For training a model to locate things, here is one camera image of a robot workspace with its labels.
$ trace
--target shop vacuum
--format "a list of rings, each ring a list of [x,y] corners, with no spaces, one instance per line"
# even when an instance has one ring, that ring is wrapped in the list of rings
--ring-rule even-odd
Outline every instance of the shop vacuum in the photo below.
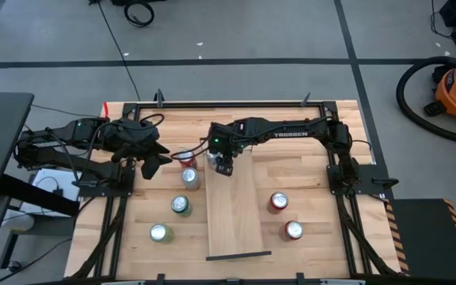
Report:
[[[437,83],[437,89],[435,90],[435,101],[424,107],[425,114],[427,116],[437,116],[442,113],[456,117],[456,59],[446,56],[436,56],[430,59],[425,59],[409,68],[397,85],[397,103],[401,108],[401,111],[411,121],[430,131],[436,135],[439,135],[445,139],[449,139],[456,142],[456,133],[445,130],[441,127],[434,125],[418,116],[406,103],[404,98],[404,89],[408,80],[422,68],[430,65],[440,64],[440,66],[434,69],[432,79]]]

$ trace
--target wooden plank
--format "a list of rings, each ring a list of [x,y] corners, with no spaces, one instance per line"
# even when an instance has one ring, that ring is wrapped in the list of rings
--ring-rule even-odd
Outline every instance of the wooden plank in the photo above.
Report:
[[[336,103],[339,117],[350,127],[353,139],[367,140],[357,102]],[[108,103],[110,118],[118,119],[122,108],[123,103]],[[165,121],[158,127],[159,142],[172,152],[197,146],[211,121],[229,123],[250,116],[303,120],[319,116],[316,108],[164,108],[143,110],[140,116],[156,112],[165,115]],[[351,154],[360,163],[372,161],[365,143],[354,143]],[[107,161],[110,155],[97,151],[93,160]],[[272,140],[253,147],[252,155],[264,250],[271,250],[271,256],[205,261],[209,242],[203,159],[198,159],[203,183],[196,192],[182,186],[177,161],[162,166],[152,180],[142,179],[140,162],[135,191],[127,203],[117,279],[151,280],[158,273],[165,273],[167,279],[293,279],[296,272],[304,272],[306,278],[349,277],[336,202],[326,178],[325,148],[315,139]],[[265,206],[275,191],[285,192],[290,200],[279,215],[268,213]],[[193,210],[189,217],[181,218],[171,212],[169,204],[176,195],[190,199]],[[369,196],[359,196],[358,201],[367,240],[391,268],[399,271],[383,203]],[[105,199],[97,198],[78,217],[66,275],[75,272],[97,244],[104,205]],[[278,236],[279,228],[292,219],[302,222],[305,233],[298,241],[283,242]],[[175,239],[171,244],[150,240],[149,230],[156,222],[173,228]],[[355,261],[361,264],[358,245],[354,243],[353,248]]]
[[[220,257],[264,250],[253,180],[253,156],[234,159],[231,177],[205,168],[209,256]]]

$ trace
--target wooden tabletop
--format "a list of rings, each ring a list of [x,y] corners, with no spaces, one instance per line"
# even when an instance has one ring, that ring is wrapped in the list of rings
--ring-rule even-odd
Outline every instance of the wooden tabletop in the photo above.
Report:
[[[121,117],[123,104],[108,103],[111,120]],[[337,108],[353,139],[367,140],[357,102],[337,101]],[[155,112],[156,109],[146,110],[140,117]],[[317,108],[164,108],[158,112],[165,115],[165,121],[158,127],[159,142],[172,152],[197,146],[211,121],[227,124],[250,116],[267,120],[319,116]],[[360,164],[372,162],[365,143],[354,142],[351,154]],[[207,207],[204,163],[199,157],[202,186],[195,192],[184,189],[178,161],[162,166],[152,180],[143,180],[137,167],[135,190],[127,202],[117,279],[156,279],[158,273],[164,273],[166,279],[293,279],[296,272],[303,272],[306,278],[349,277],[336,201],[326,175],[329,161],[325,148],[311,138],[274,139],[253,147],[252,155],[264,250],[271,250],[272,255],[205,260],[209,255]],[[110,156],[98,151],[93,160],[107,161]],[[266,208],[270,195],[276,191],[289,197],[287,209],[279,215],[270,214]],[[191,216],[182,218],[171,211],[170,201],[177,195],[190,199]],[[358,201],[367,240],[393,270],[400,271],[383,203],[369,196],[358,196]],[[105,203],[105,198],[96,198],[79,215],[65,276],[76,272],[98,243]],[[304,225],[305,233],[297,241],[282,241],[278,230],[292,219]],[[172,243],[163,245],[150,240],[149,230],[158,222],[173,229]],[[351,240],[361,272],[358,245],[352,236]],[[104,273],[108,272],[111,249],[109,244]]]

